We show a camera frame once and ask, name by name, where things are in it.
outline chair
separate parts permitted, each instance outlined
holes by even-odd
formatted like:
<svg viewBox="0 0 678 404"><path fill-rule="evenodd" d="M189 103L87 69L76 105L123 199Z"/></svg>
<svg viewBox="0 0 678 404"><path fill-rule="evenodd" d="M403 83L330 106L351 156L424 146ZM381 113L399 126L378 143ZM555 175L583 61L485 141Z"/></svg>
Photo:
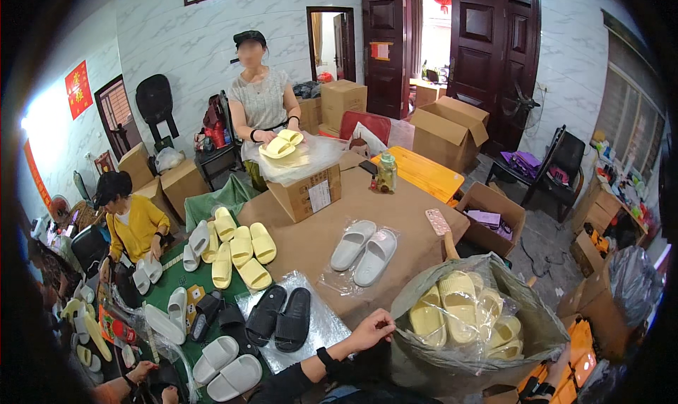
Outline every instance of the chair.
<svg viewBox="0 0 678 404"><path fill-rule="evenodd" d="M391 135L391 120L388 117L371 114L368 112L344 111L339 127L339 139L351 140L355 126L365 126L370 132L388 146L388 136Z"/></svg>

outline door frame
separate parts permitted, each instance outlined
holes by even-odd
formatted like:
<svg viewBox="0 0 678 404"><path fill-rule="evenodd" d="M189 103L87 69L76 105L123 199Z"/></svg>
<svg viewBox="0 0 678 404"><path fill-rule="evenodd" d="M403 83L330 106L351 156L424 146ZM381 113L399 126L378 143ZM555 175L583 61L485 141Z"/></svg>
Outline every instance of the door frame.
<svg viewBox="0 0 678 404"><path fill-rule="evenodd" d="M318 80L317 70L315 69L315 48L313 47L313 21L311 20L311 13L345 13L346 14L346 29L348 30L347 53L346 59L348 66L344 68L344 78L348 81L355 82L355 25L353 23L353 8L352 7L306 7L306 24L309 33L309 62L310 74L313 81Z"/></svg>

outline black slide sandal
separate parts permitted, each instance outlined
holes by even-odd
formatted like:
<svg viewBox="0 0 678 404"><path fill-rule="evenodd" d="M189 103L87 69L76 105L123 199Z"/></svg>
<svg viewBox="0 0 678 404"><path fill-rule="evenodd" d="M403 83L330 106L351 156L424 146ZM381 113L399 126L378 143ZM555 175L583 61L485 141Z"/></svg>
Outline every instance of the black slide sandal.
<svg viewBox="0 0 678 404"><path fill-rule="evenodd" d="M259 302L252 308L245 322L245 334L252 344L264 346L275 331L275 322L285 304L287 291L279 285L273 285L263 293Z"/></svg>
<svg viewBox="0 0 678 404"><path fill-rule="evenodd" d="M309 335L310 292L296 288L287 300L285 312L278 316L275 327L275 347L282 352L300 349Z"/></svg>
<svg viewBox="0 0 678 404"><path fill-rule="evenodd" d="M227 302L219 313L219 327L225 335L231 336L238 343L239 354L259 356L259 348L248 340L245 334L245 319L236 304Z"/></svg>
<svg viewBox="0 0 678 404"><path fill-rule="evenodd" d="M219 309L222 307L223 299L221 291L213 290L208 293L195 305L195 318L191 324L189 336L195 342L202 342L208 335L209 327L216 319Z"/></svg>

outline desk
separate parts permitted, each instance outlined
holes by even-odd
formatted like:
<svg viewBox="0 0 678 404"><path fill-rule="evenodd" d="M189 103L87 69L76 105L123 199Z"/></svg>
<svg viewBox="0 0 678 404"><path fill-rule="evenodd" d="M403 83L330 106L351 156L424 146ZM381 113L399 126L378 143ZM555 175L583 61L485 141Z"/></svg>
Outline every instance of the desk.
<svg viewBox="0 0 678 404"><path fill-rule="evenodd" d="M461 174L401 146L392 146L388 151L398 164L399 178L425 190L445 204L464 183L464 176ZM371 161L377 164L380 158L381 154Z"/></svg>
<svg viewBox="0 0 678 404"><path fill-rule="evenodd" d="M254 197L238 214L239 224L262 222L273 237L278 254L266 269L274 281L297 270L306 274L349 329L354 329L379 307L391 308L402 287L421 271L443 261L442 238L437 237L424 212L439 208L458 242L469 227L468 219L455 209L440 205L433 196L405 179L393 195L369 189L371 176L357 166L358 154L346 153L341 161L342 197L333 204L297 224L285 213L270 191ZM317 283L329 265L334 248L342 237L347 219L371 220L400 231L395 254L382 278L363 296L340 296L335 290Z"/></svg>

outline packaging bag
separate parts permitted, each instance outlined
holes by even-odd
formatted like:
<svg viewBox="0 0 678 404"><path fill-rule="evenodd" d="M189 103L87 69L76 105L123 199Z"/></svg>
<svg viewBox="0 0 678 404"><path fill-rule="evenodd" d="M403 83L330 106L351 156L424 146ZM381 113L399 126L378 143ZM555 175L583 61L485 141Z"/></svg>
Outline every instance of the packaging bag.
<svg viewBox="0 0 678 404"><path fill-rule="evenodd" d="M431 286L453 271L483 267L498 291L519 308L515 316L522 324L524 358L488 359L450 347L435 349L412 331L408 311ZM429 397L463 397L494 384L517 385L538 363L557 357L570 340L537 292L511 273L495 253L448 261L419 273L395 298L391 315L397 326L391 346L392 381Z"/></svg>

